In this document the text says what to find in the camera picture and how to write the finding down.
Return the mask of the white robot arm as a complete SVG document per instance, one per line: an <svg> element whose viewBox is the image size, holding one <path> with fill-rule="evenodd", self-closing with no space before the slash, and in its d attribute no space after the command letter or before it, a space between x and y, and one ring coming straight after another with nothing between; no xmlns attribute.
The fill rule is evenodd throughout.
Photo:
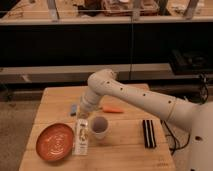
<svg viewBox="0 0 213 171"><path fill-rule="evenodd" d="M213 101L192 103L174 96L122 84L111 69L91 74L80 98L79 115L88 116L109 95L185 130L190 134L186 171L213 171Z"/></svg>

